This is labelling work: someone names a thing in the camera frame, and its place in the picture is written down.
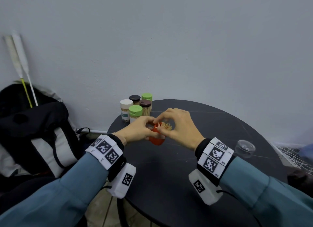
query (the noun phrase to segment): blue sleeve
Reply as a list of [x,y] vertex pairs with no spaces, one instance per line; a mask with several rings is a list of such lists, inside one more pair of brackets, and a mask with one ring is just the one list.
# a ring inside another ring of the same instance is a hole
[[312,226],[313,199],[235,158],[221,178],[263,226]]
[[86,153],[55,180],[0,216],[0,226],[75,226],[105,184],[108,171]]

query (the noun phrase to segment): black table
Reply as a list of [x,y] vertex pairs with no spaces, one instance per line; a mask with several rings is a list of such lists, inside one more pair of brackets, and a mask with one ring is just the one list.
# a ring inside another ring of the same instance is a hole
[[[157,117],[169,107],[190,111],[196,127],[204,137],[217,137],[232,149],[240,139],[252,142],[256,151],[245,160],[265,174],[287,182],[286,172],[276,152],[245,122],[212,106],[172,99],[153,101],[151,116]],[[128,124],[119,116],[110,126],[109,132],[116,132]],[[252,214],[227,194],[211,206],[204,204],[188,179],[188,174],[196,169],[196,157],[192,151],[174,140],[166,138],[161,146],[154,146],[149,141],[128,144],[124,155],[127,162],[137,169],[125,198],[138,212],[157,225],[258,226]]]

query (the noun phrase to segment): brown lid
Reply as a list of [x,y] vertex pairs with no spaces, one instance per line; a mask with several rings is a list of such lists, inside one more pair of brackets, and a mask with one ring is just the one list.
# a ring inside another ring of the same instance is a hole
[[141,99],[141,97],[139,95],[131,95],[129,96],[129,99],[133,102],[137,102]]
[[142,107],[150,107],[151,101],[147,99],[140,100],[139,105]]

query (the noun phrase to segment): tile floor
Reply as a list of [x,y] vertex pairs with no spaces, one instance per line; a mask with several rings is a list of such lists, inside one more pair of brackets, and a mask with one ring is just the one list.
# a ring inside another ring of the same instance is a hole
[[[126,219],[130,227],[158,227],[138,213],[124,200]],[[88,227],[120,227],[117,199],[106,190],[101,190],[92,200],[85,213]]]

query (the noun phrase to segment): table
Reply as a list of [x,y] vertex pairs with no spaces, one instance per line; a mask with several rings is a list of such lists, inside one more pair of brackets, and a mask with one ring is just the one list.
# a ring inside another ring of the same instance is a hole
[[[244,159],[265,174],[287,182],[286,172],[272,146],[245,122],[215,107],[185,100],[153,101],[151,116],[157,117],[167,108],[190,112],[196,127],[207,138],[217,137],[234,149],[240,139],[256,146],[254,155]],[[127,126],[120,116],[109,132]],[[166,138],[161,146],[149,141],[128,144],[124,150],[127,162],[137,169],[126,194],[126,200],[143,216],[159,226],[258,226],[256,220],[239,201],[224,193],[215,204],[205,205],[188,179],[196,169],[194,152]]]

